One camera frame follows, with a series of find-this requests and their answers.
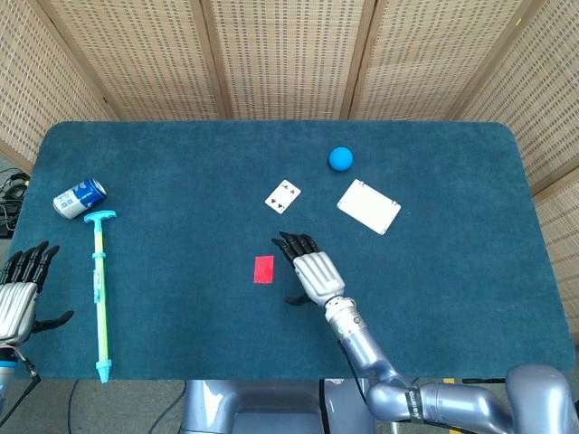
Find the white card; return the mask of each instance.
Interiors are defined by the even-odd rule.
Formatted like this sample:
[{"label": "white card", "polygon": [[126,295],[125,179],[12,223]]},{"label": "white card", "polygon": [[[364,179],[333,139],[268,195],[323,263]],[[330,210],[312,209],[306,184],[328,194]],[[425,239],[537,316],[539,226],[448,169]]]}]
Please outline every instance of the white card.
[{"label": "white card", "polygon": [[358,179],[348,187],[337,207],[380,235],[386,233],[401,208]]},{"label": "white card", "polygon": [[298,187],[284,179],[268,196],[265,203],[278,214],[283,214],[300,193],[301,190]]}]

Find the floor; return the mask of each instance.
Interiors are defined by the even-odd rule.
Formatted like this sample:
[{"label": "floor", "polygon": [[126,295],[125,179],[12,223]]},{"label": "floor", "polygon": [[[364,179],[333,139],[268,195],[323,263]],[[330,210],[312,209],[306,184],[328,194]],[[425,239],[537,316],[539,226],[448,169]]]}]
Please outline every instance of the floor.
[{"label": "floor", "polygon": [[[10,167],[0,156],[0,171]],[[0,183],[5,173],[0,174]],[[10,242],[0,240],[0,264],[4,264]],[[579,399],[579,366],[567,375],[575,399]],[[11,385],[5,410],[26,388],[28,381],[14,381]],[[42,434],[101,434],[123,432],[140,434],[175,434],[183,414],[183,400],[171,408],[151,428],[157,419],[175,402],[183,390],[182,381],[111,381],[106,385],[96,380],[42,381],[33,393],[2,428],[3,433]],[[74,394],[70,402],[71,391]],[[504,387],[489,388],[503,401]],[[378,423],[377,434],[448,433],[448,430],[409,424]]]}]

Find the red square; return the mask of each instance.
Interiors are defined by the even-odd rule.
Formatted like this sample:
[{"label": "red square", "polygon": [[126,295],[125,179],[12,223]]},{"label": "red square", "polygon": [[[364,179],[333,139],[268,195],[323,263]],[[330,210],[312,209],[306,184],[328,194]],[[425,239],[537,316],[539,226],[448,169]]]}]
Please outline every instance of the red square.
[{"label": "red square", "polygon": [[256,256],[253,283],[273,282],[273,256]]}]

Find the soda can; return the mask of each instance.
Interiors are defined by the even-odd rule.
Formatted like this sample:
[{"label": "soda can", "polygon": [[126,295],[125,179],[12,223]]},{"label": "soda can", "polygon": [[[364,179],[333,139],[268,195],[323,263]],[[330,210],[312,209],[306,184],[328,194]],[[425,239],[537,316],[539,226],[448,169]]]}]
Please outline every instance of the soda can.
[{"label": "soda can", "polygon": [[103,186],[96,179],[88,178],[56,196],[52,199],[52,205],[62,217],[73,219],[91,206],[101,203],[106,196]]}]

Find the black fingers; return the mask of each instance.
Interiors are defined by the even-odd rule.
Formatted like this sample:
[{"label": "black fingers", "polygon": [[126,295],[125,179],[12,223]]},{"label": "black fingers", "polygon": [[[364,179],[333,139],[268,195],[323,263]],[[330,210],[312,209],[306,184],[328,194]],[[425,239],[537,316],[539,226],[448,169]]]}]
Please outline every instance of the black fingers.
[{"label": "black fingers", "polygon": [[291,246],[291,248],[295,250],[298,256],[306,254],[306,251],[298,240],[298,235],[287,232],[280,232],[280,235]]},{"label": "black fingers", "polygon": [[12,255],[12,258],[6,261],[6,263],[4,264],[4,268],[2,269],[2,274],[0,274],[0,285],[4,285],[4,283],[8,281],[8,278],[10,278],[14,274],[16,263],[18,263],[18,260],[20,259],[21,256],[22,251],[19,250],[14,255]]},{"label": "black fingers", "polygon": [[311,238],[309,235],[302,233],[301,235],[299,235],[299,237],[304,240],[307,244],[309,244],[309,246],[311,247],[312,251],[315,252],[319,252],[320,249],[318,247],[318,245],[316,244],[316,242],[314,241],[313,238]]},{"label": "black fingers", "polygon": [[40,259],[38,263],[38,268],[34,272],[34,275],[31,279],[36,285],[38,285],[38,292],[42,292],[44,280],[46,279],[46,275],[48,274],[48,267],[51,265],[51,260],[58,253],[59,246],[50,247]]},{"label": "black fingers", "polygon": [[298,256],[320,251],[316,242],[305,233],[297,235],[282,231],[280,235],[283,240],[272,238],[271,241],[283,251],[283,254],[291,263]]},{"label": "black fingers", "polygon": [[33,326],[33,330],[31,331],[31,333],[41,333],[41,332],[44,332],[46,330],[52,330],[54,328],[58,328],[60,326],[63,326],[68,322],[69,319],[72,318],[73,315],[74,315],[74,311],[68,310],[68,311],[64,312],[60,318],[49,319],[46,321],[34,321],[34,326]]},{"label": "black fingers", "polygon": [[30,255],[30,259],[28,259],[28,263],[24,267],[22,272],[22,277],[19,281],[21,282],[29,282],[36,268],[38,267],[38,262],[40,261],[40,257],[43,254],[44,250],[48,247],[48,241],[41,242],[36,248],[33,250],[32,254]]},{"label": "black fingers", "polygon": [[8,282],[22,281],[22,280],[20,280],[20,277],[22,276],[22,271],[23,271],[24,267],[26,266],[26,264],[28,263],[28,259],[30,258],[30,255],[32,255],[33,250],[34,250],[34,247],[31,247],[30,249],[28,249],[27,251],[25,251],[22,254],[20,259],[16,263],[16,267],[14,267],[13,273],[10,276],[8,276],[8,280],[7,280]]},{"label": "black fingers", "polygon": [[308,294],[304,294],[300,297],[286,297],[286,303],[292,306],[301,306],[306,303],[310,303],[312,300],[308,297]]},{"label": "black fingers", "polygon": [[286,244],[284,240],[272,238],[271,242],[273,242],[276,246],[278,246],[281,249],[283,255],[286,257],[289,263],[293,265],[293,260],[298,257],[298,253],[296,253],[296,251],[292,249],[291,246],[288,246],[288,244]]}]

